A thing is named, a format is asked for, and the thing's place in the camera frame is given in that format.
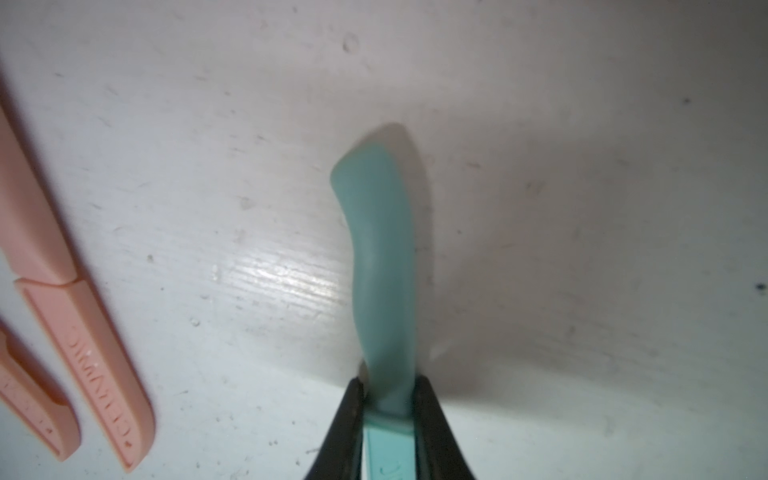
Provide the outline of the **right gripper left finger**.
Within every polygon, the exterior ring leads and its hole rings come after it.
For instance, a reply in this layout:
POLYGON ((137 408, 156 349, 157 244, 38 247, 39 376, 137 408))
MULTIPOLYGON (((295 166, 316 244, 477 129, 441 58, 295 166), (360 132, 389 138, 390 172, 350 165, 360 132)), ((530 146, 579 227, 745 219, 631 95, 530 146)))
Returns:
POLYGON ((364 384, 350 380, 306 480, 360 480, 365 412, 364 384))

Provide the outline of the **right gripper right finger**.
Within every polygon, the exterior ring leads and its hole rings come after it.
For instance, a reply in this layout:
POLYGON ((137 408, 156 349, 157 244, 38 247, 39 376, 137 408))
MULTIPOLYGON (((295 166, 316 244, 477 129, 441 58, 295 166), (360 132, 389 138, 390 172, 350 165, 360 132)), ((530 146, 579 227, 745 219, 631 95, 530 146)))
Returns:
POLYGON ((418 376, 413 391, 418 480, 475 480, 431 382, 418 376))

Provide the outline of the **teal fruit knife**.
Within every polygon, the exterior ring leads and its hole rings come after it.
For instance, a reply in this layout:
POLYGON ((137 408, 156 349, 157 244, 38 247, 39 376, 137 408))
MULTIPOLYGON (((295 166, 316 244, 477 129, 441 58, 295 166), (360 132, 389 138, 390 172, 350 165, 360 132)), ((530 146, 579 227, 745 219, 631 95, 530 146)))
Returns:
POLYGON ((366 143, 333 168, 353 248, 352 310, 367 371, 363 446, 370 479, 414 479, 416 376, 412 213, 394 156, 366 143))

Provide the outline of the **pink fruit knife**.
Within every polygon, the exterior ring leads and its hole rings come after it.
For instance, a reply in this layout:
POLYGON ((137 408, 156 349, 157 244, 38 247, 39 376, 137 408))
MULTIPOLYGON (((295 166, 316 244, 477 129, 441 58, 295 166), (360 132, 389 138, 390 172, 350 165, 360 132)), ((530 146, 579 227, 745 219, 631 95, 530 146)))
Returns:
POLYGON ((80 446, 75 413, 53 378, 1 324, 1 399, 59 461, 80 446))
POLYGON ((8 117, 1 118, 1 250, 14 285, 131 472, 149 453, 155 418, 97 290, 72 254, 8 117))

